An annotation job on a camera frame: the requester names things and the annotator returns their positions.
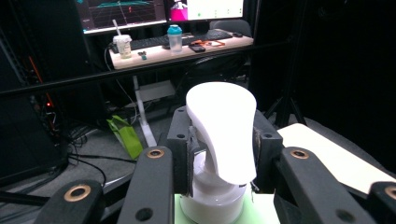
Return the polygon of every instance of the yellow-green bag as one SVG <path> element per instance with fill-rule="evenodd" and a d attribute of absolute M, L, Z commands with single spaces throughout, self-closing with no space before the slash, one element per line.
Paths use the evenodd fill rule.
<path fill-rule="evenodd" d="M 113 115 L 113 119 L 108 119 L 107 122 L 111 131 L 119 139 L 131 158 L 136 159 L 142 152 L 143 147 L 139 137 L 134 132 L 134 128 L 117 115 Z"/>

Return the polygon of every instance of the pink item on screen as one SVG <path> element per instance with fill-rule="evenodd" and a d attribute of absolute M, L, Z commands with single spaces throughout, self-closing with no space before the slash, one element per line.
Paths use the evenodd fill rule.
<path fill-rule="evenodd" d="M 188 19 L 187 8 L 171 10 L 172 21 L 186 21 Z"/>

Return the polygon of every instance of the computer monitor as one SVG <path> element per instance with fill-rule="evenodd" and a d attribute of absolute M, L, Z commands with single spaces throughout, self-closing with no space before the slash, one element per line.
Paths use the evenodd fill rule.
<path fill-rule="evenodd" d="M 168 20 L 213 21 L 241 19 L 244 0 L 167 0 Z"/>
<path fill-rule="evenodd" d="M 75 0 L 85 35 L 167 23 L 163 0 Z"/>

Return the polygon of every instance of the keyboard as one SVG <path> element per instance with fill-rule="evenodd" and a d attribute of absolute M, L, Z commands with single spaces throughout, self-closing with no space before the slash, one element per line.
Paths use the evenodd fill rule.
<path fill-rule="evenodd" d="M 182 37 L 182 45 L 186 46 L 189 45 L 191 42 L 196 40 L 221 40 L 221 39 L 228 39 L 233 38 L 232 35 L 229 35 L 226 32 L 222 32 L 219 30 L 208 30 L 206 34 L 200 35 L 185 35 Z M 131 41 L 131 49 L 146 49 L 151 47 L 157 46 L 169 46 L 169 39 L 167 35 L 162 35 L 158 37 L 152 37 L 147 39 L 140 39 L 140 40 L 133 40 Z M 112 50 L 114 53 L 118 53 L 117 46 L 113 45 Z"/>

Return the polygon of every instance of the black stand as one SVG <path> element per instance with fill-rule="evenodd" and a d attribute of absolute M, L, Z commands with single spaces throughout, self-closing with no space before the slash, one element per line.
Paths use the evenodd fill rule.
<path fill-rule="evenodd" d="M 296 6 L 295 19 L 292 26 L 292 35 L 290 42 L 292 44 L 290 52 L 290 65 L 285 77 L 283 95 L 274 102 L 271 107 L 264 113 L 266 118 L 270 118 L 276 111 L 276 123 L 279 128 L 283 128 L 289 124 L 290 111 L 294 113 L 299 123 L 306 125 L 304 116 L 301 114 L 296 101 L 292 98 L 294 94 L 294 81 L 297 77 L 300 59 L 303 57 L 305 36 L 310 19 L 312 3 L 309 0 L 299 0 Z"/>

